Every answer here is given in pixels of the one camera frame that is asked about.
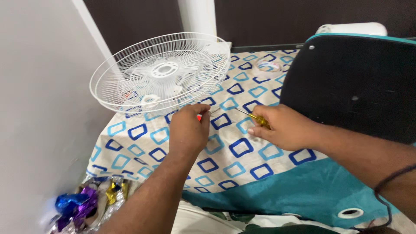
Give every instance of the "white wall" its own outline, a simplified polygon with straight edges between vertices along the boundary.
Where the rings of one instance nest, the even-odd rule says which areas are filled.
[[[3,0],[0,22],[0,233],[43,233],[113,115],[88,89],[104,57],[70,0]]]
[[[183,30],[217,35],[214,0],[178,0]]]

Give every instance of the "wire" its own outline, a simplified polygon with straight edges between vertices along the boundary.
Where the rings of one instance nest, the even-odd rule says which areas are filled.
[[[393,221],[393,217],[391,215],[391,207],[390,207],[390,204],[387,203],[386,201],[384,201],[383,199],[381,199],[379,193],[380,193],[381,189],[384,188],[386,186],[386,184],[388,184],[390,181],[392,181],[393,179],[397,178],[398,176],[401,176],[401,175],[403,175],[403,174],[405,174],[407,172],[410,172],[410,171],[412,171],[414,169],[416,169],[416,164],[413,164],[413,165],[407,166],[405,168],[402,168],[402,169],[400,169],[400,170],[392,173],[387,178],[383,179],[374,188],[374,196],[376,196],[376,199],[380,203],[382,203],[383,205],[385,205],[387,207],[387,214],[389,216],[389,219],[388,219],[388,221],[385,224],[378,225],[378,226],[374,226],[374,227],[371,227],[371,228],[356,228],[356,227],[352,227],[351,229],[358,230],[358,231],[362,232],[362,231],[365,231],[365,230],[368,230],[368,229],[372,229],[372,228],[375,228],[375,227],[386,227],[386,226],[390,225],[391,222]]]

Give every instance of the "tape roll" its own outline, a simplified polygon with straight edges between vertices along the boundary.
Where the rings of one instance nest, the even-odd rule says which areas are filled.
[[[263,71],[261,67],[272,67],[273,71]],[[260,58],[253,66],[252,74],[260,79],[274,79],[283,73],[283,65],[277,62],[269,62],[265,58]]]

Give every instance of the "fan guard center hub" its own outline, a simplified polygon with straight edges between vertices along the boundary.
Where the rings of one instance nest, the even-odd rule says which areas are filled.
[[[178,68],[179,65],[176,62],[161,62],[152,69],[151,74],[154,78],[164,78],[171,76]]]

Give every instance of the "purple foil wrapper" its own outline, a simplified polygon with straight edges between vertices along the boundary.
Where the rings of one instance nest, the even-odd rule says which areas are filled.
[[[87,194],[89,196],[89,199],[78,206],[78,212],[74,216],[73,222],[75,224],[75,227],[78,229],[81,227],[82,223],[84,222],[85,217],[91,213],[91,211],[97,207],[98,202],[98,195],[97,191],[95,189],[92,189],[90,187],[85,187],[81,194]]]

